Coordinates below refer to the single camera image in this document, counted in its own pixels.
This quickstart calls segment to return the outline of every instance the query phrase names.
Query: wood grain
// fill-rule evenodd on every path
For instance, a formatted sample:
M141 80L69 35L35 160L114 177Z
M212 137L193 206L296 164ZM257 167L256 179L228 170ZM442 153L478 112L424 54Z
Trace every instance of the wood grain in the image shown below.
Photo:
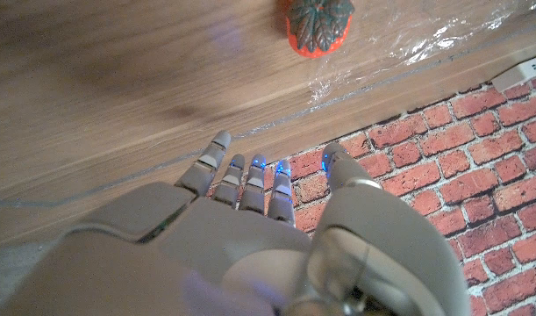
M243 136L229 154L275 161L536 55L526 2L495 31L411 65L385 53L434 34L430 20L476 25L496 4L354 4L343 48L313 61L289 48L282 1L0 1L0 244L59 232L137 185L172 183L220 129ZM454 54L464 56L403 75ZM313 104L318 82L333 84Z

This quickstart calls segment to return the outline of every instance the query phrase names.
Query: robot finger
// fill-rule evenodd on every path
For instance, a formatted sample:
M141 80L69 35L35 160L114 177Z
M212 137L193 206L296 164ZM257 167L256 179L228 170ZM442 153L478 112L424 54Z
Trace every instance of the robot finger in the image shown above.
M322 170L326 172L332 191L356 185L381 189L381 185L338 143L328 144L322 152Z
M275 169L274 188L268 205L268 217L295 226L295 213L291 199L291 166L281 161Z
M211 186L213 177L215 177L215 173L230 143L231 134L227 131L217 133L201 156L197 158L174 185L190 190L198 196L204 196Z
M252 159L248 177L242 199L240 200L239 210L253 211L264 214L264 168L266 167L266 158L257 154Z
M244 170L244 156L236 154L229 168L226 169L225 176L218 185L213 199L219 202L230 205L232 208L236 206L236 199L239 196L240 179Z

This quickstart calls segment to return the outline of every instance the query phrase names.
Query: red brick wall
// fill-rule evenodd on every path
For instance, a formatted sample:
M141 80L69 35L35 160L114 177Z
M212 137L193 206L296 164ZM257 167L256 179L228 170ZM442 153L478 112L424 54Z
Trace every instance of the red brick wall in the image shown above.
M486 83L336 141L446 236L474 315L536 315L536 79L504 94ZM308 233L330 195L323 147L288 158Z

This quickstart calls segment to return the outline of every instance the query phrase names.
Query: small pumpkin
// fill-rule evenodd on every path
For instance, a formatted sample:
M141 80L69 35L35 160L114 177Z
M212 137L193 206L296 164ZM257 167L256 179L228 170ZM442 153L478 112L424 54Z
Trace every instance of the small pumpkin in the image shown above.
M329 54L344 42L354 13L350 0L294 0L287 9L287 36L304 57Z

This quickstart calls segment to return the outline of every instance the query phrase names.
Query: clear plastic wrap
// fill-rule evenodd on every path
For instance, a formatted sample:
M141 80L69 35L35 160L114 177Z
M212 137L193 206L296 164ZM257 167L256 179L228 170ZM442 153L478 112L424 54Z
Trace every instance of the clear plastic wrap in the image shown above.
M359 89L382 72L439 53L457 54L468 49L477 34L484 38L508 19L536 11L535 0L353 2L355 14L346 45L316 60L310 82L312 105L327 101L334 90L348 84Z

